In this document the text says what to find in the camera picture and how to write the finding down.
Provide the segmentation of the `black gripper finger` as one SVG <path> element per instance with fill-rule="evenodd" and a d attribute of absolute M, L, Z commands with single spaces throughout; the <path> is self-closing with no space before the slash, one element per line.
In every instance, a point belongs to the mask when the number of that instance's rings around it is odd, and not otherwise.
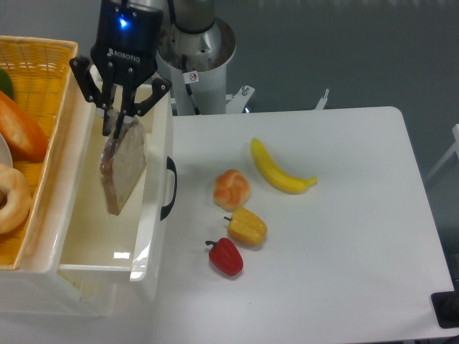
<path fill-rule="evenodd" d="M 133 83 L 123 87 L 120 112 L 115 123 L 113 139 L 119 139 L 123 121 L 126 117 L 143 117 L 171 89 L 168 79 L 154 78 L 151 82 L 151 94 L 138 103 L 135 102 L 137 89 Z"/>
<path fill-rule="evenodd" d="M 93 62 L 89 58 L 83 56 L 74 57 L 69 64 L 83 97 L 87 102 L 93 102 L 97 108 L 103 110 L 102 134 L 109 136 L 113 126 L 110 124 L 108 111 L 113 108 L 115 97 L 112 68 L 109 67 L 108 77 L 102 81 L 102 89 L 100 90 L 90 73 Z"/>

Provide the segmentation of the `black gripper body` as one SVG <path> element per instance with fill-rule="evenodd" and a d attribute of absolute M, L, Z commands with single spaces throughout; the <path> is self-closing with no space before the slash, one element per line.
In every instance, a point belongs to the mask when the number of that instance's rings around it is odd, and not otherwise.
<path fill-rule="evenodd" d="M 123 88 L 124 108 L 157 70 L 156 51 L 164 19 L 163 1 L 102 1 L 96 41 L 90 51 L 103 86 Z"/>

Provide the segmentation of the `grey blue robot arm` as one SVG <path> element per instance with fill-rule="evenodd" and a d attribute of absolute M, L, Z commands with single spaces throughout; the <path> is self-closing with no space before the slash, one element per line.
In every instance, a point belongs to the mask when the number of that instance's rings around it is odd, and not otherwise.
<path fill-rule="evenodd" d="M 215 20 L 213 1 L 102 1 L 90 56 L 74 57 L 70 67 L 83 97 L 103 111 L 104 136 L 117 139 L 125 118 L 145 115 L 171 83 L 155 79 L 146 100 L 137 89 L 157 70 L 156 52 L 164 15 L 190 34 L 208 31 Z"/>

